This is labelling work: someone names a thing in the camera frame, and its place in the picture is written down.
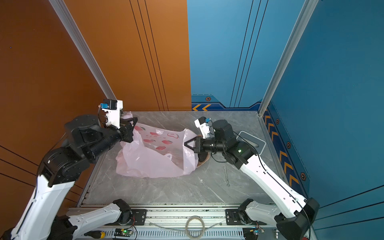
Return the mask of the right aluminium corner post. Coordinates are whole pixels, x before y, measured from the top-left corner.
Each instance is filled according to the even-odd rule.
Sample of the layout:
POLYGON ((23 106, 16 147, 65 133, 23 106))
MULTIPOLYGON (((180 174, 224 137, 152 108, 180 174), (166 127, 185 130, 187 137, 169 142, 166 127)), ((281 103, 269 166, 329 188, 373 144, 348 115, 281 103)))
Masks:
POLYGON ((302 9, 298 15, 290 37, 259 107, 258 113, 260 117, 264 116, 264 113, 272 100, 272 97, 284 75, 284 72, 297 48, 298 43, 300 42, 300 39, 313 15, 313 12, 315 11, 318 2, 319 0, 304 1, 302 9))

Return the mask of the white grey tissue box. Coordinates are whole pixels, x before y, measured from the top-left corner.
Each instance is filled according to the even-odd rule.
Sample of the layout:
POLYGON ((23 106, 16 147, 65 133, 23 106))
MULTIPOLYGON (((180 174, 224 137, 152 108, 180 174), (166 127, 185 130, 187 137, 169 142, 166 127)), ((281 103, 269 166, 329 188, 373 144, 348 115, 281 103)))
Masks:
POLYGON ((247 142, 248 144, 252 145, 259 154, 262 154, 266 147, 266 142, 264 140, 245 131, 238 133, 237 140, 247 142))

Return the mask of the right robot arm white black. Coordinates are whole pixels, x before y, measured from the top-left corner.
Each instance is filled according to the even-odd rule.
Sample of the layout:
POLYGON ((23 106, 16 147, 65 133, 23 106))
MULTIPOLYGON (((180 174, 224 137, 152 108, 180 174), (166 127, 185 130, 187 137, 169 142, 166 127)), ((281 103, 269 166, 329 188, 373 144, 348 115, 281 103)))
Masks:
POLYGON ((257 149, 237 134, 226 120, 209 124, 210 119, 200 117, 195 126, 201 135, 185 141, 185 147, 196 154, 220 153, 226 162, 250 177, 273 200, 272 205, 245 200, 238 208, 244 225, 265 223, 277 228, 287 240, 310 240, 312 225, 320 208, 313 198, 305 198, 279 178, 262 160, 257 149))

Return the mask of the left aluminium corner post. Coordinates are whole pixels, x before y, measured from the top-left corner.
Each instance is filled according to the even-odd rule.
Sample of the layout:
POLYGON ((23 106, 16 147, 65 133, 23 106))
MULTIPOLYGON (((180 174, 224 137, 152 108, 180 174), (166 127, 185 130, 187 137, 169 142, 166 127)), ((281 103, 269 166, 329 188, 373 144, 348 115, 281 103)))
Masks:
POLYGON ((101 90, 107 99, 117 99, 112 88, 110 87, 105 75, 103 74, 99 64, 97 63, 91 49, 89 48, 85 38, 83 37, 79 27, 77 26, 74 18, 72 17, 65 1, 62 0, 49 0, 55 13, 59 17, 67 33, 81 54, 83 60, 93 74, 95 80, 99 84, 101 90))

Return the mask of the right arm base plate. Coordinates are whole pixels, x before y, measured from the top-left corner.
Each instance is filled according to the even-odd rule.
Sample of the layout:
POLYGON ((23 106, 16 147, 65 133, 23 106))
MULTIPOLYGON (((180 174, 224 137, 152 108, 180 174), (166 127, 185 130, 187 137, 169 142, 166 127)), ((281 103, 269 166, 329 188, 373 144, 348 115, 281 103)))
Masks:
POLYGON ((226 223, 229 226, 247 225, 250 223, 245 211, 239 209, 226 209, 226 223))

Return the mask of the pink fruit plate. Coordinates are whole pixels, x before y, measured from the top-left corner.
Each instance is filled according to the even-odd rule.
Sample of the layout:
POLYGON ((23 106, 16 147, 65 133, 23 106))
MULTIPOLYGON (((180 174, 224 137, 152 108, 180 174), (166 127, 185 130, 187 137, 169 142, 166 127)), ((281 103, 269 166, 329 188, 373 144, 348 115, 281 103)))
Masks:
POLYGON ((204 163, 206 163, 210 158, 206 158, 205 160, 199 160, 198 161, 198 164, 197 164, 197 168, 199 168, 201 165, 203 165, 204 163))

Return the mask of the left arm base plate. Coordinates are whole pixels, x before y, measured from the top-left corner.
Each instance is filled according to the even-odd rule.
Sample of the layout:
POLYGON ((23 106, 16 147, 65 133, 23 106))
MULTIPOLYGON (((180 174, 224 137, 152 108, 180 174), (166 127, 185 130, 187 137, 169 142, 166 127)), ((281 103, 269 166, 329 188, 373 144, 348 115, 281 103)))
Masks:
POLYGON ((121 226, 144 226, 147 218, 146 209, 131 210, 131 217, 125 223, 119 223, 121 226))

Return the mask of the aluminium front rail frame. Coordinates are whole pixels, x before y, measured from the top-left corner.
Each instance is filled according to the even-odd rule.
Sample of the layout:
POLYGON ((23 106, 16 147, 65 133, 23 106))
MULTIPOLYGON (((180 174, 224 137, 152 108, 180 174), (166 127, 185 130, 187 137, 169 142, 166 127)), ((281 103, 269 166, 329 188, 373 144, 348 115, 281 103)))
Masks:
POLYGON ((173 226, 174 228, 184 228, 188 230, 188 225, 193 220, 199 220, 202 228, 206 230, 208 224, 218 225, 222 221, 226 223, 226 209, 238 209, 235 205, 133 205, 129 206, 123 200, 115 200, 113 203, 99 209, 93 208, 85 213, 64 216, 61 219, 74 230, 73 237, 77 238, 89 231, 104 225, 119 225, 125 223, 131 217, 131 210, 146 209, 147 218, 145 225, 173 226))

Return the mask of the left green circuit board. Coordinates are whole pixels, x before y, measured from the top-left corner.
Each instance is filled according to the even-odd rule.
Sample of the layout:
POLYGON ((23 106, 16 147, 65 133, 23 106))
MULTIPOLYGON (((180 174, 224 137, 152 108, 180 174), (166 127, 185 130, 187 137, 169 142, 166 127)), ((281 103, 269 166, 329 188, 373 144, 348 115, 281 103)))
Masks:
POLYGON ((135 231, 133 229, 119 229, 116 228, 114 231, 115 238, 131 238, 135 235, 135 231))

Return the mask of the green circuit board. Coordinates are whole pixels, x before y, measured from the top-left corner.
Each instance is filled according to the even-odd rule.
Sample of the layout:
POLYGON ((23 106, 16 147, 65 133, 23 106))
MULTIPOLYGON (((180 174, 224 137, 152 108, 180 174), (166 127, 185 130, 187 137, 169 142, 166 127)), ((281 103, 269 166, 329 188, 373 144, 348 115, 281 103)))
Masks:
POLYGON ((119 229, 116 228, 114 231, 115 238, 131 238, 135 235, 135 231, 133 229, 119 229))
POLYGON ((253 228, 250 230, 250 232, 253 233, 254 235, 260 235, 260 234, 263 234, 265 230, 263 228, 253 228))

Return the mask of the pink printed plastic bag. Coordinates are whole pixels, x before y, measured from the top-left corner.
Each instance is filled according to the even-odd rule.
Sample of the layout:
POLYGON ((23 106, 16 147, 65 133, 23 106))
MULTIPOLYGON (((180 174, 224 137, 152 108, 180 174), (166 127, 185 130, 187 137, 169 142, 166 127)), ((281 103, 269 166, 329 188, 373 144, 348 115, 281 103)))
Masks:
POLYGON ((197 135, 185 128, 172 131, 138 120, 131 143, 121 142, 116 173, 134 178, 176 178, 191 174, 198 166, 198 156, 184 146, 197 135))

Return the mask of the yellow black screwdriver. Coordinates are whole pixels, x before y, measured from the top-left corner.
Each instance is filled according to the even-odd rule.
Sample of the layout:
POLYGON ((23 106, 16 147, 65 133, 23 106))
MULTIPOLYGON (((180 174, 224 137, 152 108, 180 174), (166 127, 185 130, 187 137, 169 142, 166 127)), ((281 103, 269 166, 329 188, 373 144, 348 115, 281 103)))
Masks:
POLYGON ((89 231, 84 234, 86 237, 91 237, 93 239, 103 239, 106 236, 106 233, 103 231, 89 231))

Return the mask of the silver wrench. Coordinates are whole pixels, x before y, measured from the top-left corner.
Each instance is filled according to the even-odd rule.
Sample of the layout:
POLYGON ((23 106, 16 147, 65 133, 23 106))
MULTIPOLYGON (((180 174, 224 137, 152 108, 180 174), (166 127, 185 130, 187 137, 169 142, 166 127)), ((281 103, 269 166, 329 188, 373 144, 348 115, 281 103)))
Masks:
POLYGON ((225 179, 226 179, 227 187, 230 187, 230 182, 229 182, 229 176, 228 176, 227 166, 223 166, 223 169, 224 169, 224 173, 225 173, 225 179))

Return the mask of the aluminium corner post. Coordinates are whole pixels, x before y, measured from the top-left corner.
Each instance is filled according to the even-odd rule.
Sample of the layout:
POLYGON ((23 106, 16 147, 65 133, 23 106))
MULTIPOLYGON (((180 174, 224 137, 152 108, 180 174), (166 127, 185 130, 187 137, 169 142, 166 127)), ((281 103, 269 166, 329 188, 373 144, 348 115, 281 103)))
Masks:
POLYGON ((99 64, 97 63, 91 49, 89 48, 85 38, 83 37, 79 27, 77 26, 74 18, 72 17, 65 1, 62 0, 49 0, 55 13, 59 17, 67 33, 81 54, 83 60, 93 74, 95 80, 99 84, 101 90, 107 99, 117 99, 112 88, 110 87, 105 75, 103 74, 99 64))
POLYGON ((272 97, 284 75, 284 72, 297 48, 298 43, 300 42, 300 39, 313 15, 313 12, 315 11, 318 2, 319 0, 304 1, 302 9, 298 15, 290 37, 259 107, 258 113, 260 117, 264 116, 264 113, 272 100, 272 97))

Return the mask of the right green circuit board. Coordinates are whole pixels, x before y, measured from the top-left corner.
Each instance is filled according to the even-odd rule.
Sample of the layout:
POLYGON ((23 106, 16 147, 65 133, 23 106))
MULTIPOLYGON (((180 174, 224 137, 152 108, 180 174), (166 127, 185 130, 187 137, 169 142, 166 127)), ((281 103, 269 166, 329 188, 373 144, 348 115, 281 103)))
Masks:
POLYGON ((250 232, 253 233, 254 235, 260 235, 260 234, 263 234, 265 230, 263 228, 253 228, 250 230, 250 232))

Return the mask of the dark avocado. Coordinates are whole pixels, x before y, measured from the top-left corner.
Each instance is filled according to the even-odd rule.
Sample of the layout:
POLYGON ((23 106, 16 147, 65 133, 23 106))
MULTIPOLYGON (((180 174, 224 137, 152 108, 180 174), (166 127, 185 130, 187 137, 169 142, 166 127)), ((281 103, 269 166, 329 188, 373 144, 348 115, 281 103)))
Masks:
POLYGON ((207 152, 198 154, 198 160, 199 160, 199 163, 201 163, 201 164, 203 162, 207 161, 209 158, 210 158, 210 154, 207 152))

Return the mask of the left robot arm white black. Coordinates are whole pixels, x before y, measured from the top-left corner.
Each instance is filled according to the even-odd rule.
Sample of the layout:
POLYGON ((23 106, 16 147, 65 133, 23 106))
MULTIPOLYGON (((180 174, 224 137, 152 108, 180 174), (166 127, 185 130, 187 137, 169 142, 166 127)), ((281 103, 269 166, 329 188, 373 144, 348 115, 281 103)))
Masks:
POLYGON ((96 115, 82 115, 66 123, 68 141, 50 150, 41 161, 36 187, 14 228, 4 232, 3 240, 74 240, 111 223, 128 224, 131 207, 122 199, 80 216, 57 213, 83 171, 117 143, 133 141, 138 119, 119 119, 118 126, 102 128, 96 115))

